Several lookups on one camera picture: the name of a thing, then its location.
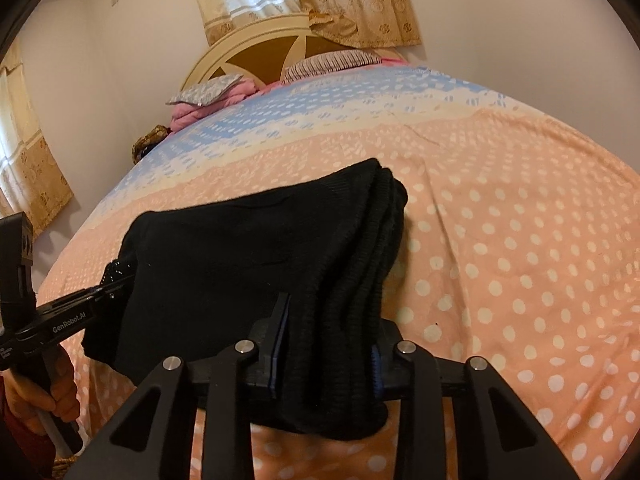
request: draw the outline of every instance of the headboard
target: headboard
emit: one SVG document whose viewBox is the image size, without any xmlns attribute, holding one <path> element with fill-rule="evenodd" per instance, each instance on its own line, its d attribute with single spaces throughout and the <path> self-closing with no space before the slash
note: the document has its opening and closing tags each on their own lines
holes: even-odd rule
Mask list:
<svg viewBox="0 0 640 480">
<path fill-rule="evenodd" d="M 250 76 L 262 88 L 280 80 L 286 67 L 302 59 L 347 48 L 316 36 L 306 14 L 273 16 L 217 41 L 193 67 L 182 89 L 229 73 Z"/>
</svg>

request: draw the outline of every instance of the brown object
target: brown object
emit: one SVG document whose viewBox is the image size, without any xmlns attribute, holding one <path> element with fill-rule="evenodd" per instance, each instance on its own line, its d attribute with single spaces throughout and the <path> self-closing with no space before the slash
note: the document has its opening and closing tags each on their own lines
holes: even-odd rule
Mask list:
<svg viewBox="0 0 640 480">
<path fill-rule="evenodd" d="M 69 471 L 69 468 L 76 463 L 78 460 L 77 456 L 72 456 L 71 458 L 59 458 L 53 465 L 53 480 L 62 480 L 66 472 Z"/>
<path fill-rule="evenodd" d="M 140 137 L 131 149 L 131 157 L 133 159 L 133 163 L 139 163 L 140 160 L 142 160 L 142 157 L 144 157 L 150 151 L 146 150 L 146 148 L 155 146 L 162 140 L 165 140 L 169 133 L 170 130 L 166 126 L 158 124 L 158 126 L 156 126 L 144 137 Z"/>
</svg>

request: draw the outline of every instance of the pink polka dot bedsheet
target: pink polka dot bedsheet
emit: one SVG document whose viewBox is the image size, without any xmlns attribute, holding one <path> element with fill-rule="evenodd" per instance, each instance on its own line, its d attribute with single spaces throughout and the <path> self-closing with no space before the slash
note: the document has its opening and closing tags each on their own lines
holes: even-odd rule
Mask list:
<svg viewBox="0 0 640 480">
<path fill-rule="evenodd" d="M 167 139 L 107 195 L 40 288 L 98 283 L 146 210 L 304 182 L 375 156 L 409 193 L 383 313 L 438 356 L 485 356 L 583 480 L 640 426 L 640 176 L 571 127 L 425 68 L 334 74 L 247 100 Z M 95 434 L 128 380 L 65 347 Z M 387 480 L 398 407 L 360 442 L 252 428 L 258 480 Z M 191 478 L 200 477 L 198 414 Z M 449 475 L 456 478 L 450 407 Z"/>
</svg>

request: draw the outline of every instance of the finger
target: finger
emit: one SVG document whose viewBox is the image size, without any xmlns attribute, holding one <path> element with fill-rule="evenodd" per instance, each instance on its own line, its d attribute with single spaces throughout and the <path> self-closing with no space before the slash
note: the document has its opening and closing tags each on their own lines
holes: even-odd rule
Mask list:
<svg viewBox="0 0 640 480">
<path fill-rule="evenodd" d="M 57 402 L 66 396 L 75 397 L 78 387 L 74 382 L 73 372 L 57 378 L 51 385 L 51 396 Z"/>
<path fill-rule="evenodd" d="M 56 401 L 30 379 L 12 372 L 9 372 L 6 377 L 9 378 L 10 387 L 28 404 L 46 412 L 52 412 L 56 409 Z"/>
<path fill-rule="evenodd" d="M 65 376 L 69 372 L 71 374 L 74 373 L 74 366 L 71 364 L 71 359 L 69 358 L 69 354 L 66 353 L 65 349 L 59 347 L 60 355 L 56 359 L 56 371 L 59 376 Z"/>
<path fill-rule="evenodd" d="M 40 422 L 40 419 L 37 415 L 31 418 L 22 419 L 22 423 L 27 427 L 29 431 L 31 431 L 31 433 L 35 433 L 39 436 L 45 436 L 47 434 L 45 429 L 42 427 L 42 423 Z"/>
<path fill-rule="evenodd" d="M 66 396 L 56 404 L 56 409 L 53 410 L 55 416 L 60 416 L 62 413 L 68 412 L 73 406 L 78 403 L 75 396 Z"/>
<path fill-rule="evenodd" d="M 80 403 L 76 400 L 75 405 L 69 408 L 65 413 L 60 416 L 63 422 L 73 422 L 80 416 Z"/>
</svg>

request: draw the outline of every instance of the folded black clothing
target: folded black clothing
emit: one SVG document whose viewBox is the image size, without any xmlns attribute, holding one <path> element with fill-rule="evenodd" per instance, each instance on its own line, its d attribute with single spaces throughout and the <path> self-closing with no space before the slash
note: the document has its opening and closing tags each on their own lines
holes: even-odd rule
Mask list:
<svg viewBox="0 0 640 480">
<path fill-rule="evenodd" d="M 212 357 L 289 293 L 279 412 L 304 433 L 351 440 L 386 421 L 372 347 L 407 194 L 371 158 L 295 186 L 146 212 L 119 260 L 135 262 L 121 312 L 88 327 L 85 354 L 135 384 L 169 355 Z"/>
</svg>

